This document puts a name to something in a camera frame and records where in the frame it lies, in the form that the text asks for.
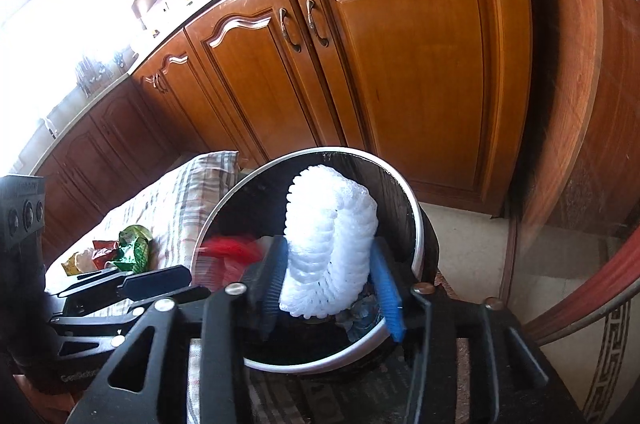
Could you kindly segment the white red paper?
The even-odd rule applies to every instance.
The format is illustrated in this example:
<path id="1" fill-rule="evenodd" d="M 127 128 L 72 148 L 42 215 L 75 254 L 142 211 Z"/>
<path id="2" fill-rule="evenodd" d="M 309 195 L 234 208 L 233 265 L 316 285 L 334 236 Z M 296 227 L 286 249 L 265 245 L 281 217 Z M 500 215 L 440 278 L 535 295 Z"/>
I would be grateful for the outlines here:
<path id="1" fill-rule="evenodd" d="M 88 274 L 89 272 L 98 270 L 98 267 L 93 262 L 93 254 L 93 248 L 86 248 L 85 250 L 79 251 L 75 254 L 75 267 L 81 274 Z"/>

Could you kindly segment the plaid checkered tablecloth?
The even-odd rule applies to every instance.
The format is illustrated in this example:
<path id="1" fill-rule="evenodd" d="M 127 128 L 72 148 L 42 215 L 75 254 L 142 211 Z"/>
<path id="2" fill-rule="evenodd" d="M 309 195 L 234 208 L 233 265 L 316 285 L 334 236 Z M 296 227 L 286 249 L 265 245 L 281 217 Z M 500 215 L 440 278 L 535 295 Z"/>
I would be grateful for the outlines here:
<path id="1" fill-rule="evenodd" d="M 165 174 L 82 230 L 47 271 L 47 288 L 70 284 L 64 262 L 95 240 L 130 225 L 152 233 L 152 268 L 186 266 L 195 282 L 215 283 L 216 262 L 201 254 L 212 236 L 276 236 L 284 227 L 288 188 L 306 168 L 325 165 L 366 187 L 378 206 L 378 234 L 425 280 L 437 270 L 433 227 L 408 182 L 390 164 L 344 148 L 301 150 L 241 176 L 233 151 L 205 153 Z M 262 423 L 399 423 L 410 383 L 408 363 L 374 320 L 355 336 L 332 319 L 283 316 L 268 340 L 246 344 L 250 398 Z"/>

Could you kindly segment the yellow snack wrapper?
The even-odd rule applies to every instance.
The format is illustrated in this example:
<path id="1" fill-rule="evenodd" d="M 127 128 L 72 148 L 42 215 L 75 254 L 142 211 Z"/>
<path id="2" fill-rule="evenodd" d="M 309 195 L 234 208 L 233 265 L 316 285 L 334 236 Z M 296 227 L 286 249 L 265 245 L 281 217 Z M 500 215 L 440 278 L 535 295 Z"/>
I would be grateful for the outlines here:
<path id="1" fill-rule="evenodd" d="M 66 259 L 65 262 L 62 263 L 62 268 L 65 271 L 67 277 L 79 276 L 81 274 L 79 270 L 75 267 L 74 258 L 76 253 L 77 252 L 75 252 L 72 256 Z"/>

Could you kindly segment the white foam fruit net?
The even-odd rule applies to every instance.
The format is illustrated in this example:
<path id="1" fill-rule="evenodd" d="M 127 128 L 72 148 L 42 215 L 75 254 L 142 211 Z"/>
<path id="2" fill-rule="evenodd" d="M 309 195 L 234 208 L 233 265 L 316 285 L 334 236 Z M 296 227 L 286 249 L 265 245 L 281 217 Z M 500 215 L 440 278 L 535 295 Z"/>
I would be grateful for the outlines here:
<path id="1" fill-rule="evenodd" d="M 378 204 L 369 190 L 330 166 L 302 170 L 288 187 L 288 266 L 279 308 L 323 319 L 356 302 L 370 274 Z"/>

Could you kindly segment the wooden kitchen cabinets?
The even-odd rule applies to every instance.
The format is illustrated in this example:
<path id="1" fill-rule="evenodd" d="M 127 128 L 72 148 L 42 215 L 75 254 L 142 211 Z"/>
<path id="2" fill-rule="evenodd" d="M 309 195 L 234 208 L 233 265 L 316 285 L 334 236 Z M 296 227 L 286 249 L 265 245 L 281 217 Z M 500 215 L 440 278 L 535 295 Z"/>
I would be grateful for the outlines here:
<path id="1" fill-rule="evenodd" d="M 52 262 L 178 158 L 368 151 L 423 202 L 498 215 L 521 147 L 530 0 L 215 0 L 36 167 Z"/>

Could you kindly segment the white round trash bin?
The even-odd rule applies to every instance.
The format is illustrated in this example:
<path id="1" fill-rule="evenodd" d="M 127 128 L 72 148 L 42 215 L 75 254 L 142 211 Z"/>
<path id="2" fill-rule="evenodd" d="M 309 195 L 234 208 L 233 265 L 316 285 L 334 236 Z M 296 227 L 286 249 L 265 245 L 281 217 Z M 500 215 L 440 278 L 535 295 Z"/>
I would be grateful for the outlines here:
<path id="1" fill-rule="evenodd" d="M 206 219 L 194 269 L 208 242 L 263 236 L 288 246 L 283 288 L 274 296 L 274 328 L 242 331 L 246 366 L 269 373 L 316 374 L 362 359 L 395 331 L 379 314 L 345 330 L 338 321 L 370 298 L 371 246 L 385 240 L 416 278 L 436 276 L 439 245 L 416 195 L 396 168 L 371 153 L 323 147 L 280 156 L 253 170 Z"/>

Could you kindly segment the red snack bag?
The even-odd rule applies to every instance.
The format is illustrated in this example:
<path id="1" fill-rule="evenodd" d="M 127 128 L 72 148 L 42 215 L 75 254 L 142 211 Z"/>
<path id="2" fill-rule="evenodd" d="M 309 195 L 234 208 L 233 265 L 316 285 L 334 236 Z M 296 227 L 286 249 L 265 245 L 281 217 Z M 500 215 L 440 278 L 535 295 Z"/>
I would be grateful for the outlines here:
<path id="1" fill-rule="evenodd" d="M 238 282 L 245 269 L 264 257 L 262 247 L 242 236 L 212 236 L 196 249 L 191 266 L 193 283 L 217 292 Z"/>

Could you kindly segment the orange silver snack wrapper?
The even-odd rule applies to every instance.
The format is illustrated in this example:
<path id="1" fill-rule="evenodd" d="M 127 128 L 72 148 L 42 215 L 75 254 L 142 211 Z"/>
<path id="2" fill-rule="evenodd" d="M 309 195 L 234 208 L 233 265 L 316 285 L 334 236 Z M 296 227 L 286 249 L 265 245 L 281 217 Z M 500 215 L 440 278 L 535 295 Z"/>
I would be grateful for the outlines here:
<path id="1" fill-rule="evenodd" d="M 94 240 L 91 261 L 97 270 L 103 270 L 109 262 L 119 259 L 118 241 Z"/>

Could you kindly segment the crushed green can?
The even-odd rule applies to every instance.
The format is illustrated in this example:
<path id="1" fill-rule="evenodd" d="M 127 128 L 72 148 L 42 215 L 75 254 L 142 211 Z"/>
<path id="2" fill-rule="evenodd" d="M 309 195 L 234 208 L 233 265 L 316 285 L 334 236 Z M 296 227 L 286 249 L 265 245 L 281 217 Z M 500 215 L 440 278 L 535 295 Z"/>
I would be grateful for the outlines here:
<path id="1" fill-rule="evenodd" d="M 152 233 L 142 225 L 130 225 L 118 235 L 115 258 L 111 263 L 119 270 L 142 274 L 149 270 Z"/>

